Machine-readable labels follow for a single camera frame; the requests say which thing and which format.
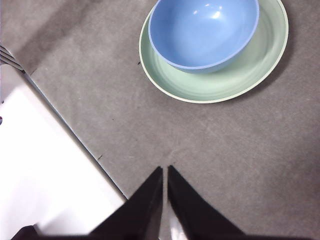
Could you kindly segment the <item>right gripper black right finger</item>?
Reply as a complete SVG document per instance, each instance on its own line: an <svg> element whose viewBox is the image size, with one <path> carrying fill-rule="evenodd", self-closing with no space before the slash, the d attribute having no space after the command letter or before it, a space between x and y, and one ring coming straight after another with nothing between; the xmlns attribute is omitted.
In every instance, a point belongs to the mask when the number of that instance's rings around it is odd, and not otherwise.
<svg viewBox="0 0 320 240"><path fill-rule="evenodd" d="M168 167L167 195L190 240L320 237L320 184L236 170L204 174L204 185Z"/></svg>

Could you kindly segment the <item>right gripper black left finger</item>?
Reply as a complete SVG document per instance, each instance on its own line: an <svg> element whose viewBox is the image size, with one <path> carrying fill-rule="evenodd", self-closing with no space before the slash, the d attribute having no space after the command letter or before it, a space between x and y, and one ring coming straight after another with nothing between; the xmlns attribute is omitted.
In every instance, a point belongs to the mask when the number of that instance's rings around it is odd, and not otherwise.
<svg viewBox="0 0 320 240"><path fill-rule="evenodd" d="M86 235L56 235L52 240L157 240L163 210L163 169L157 167L136 192Z"/></svg>

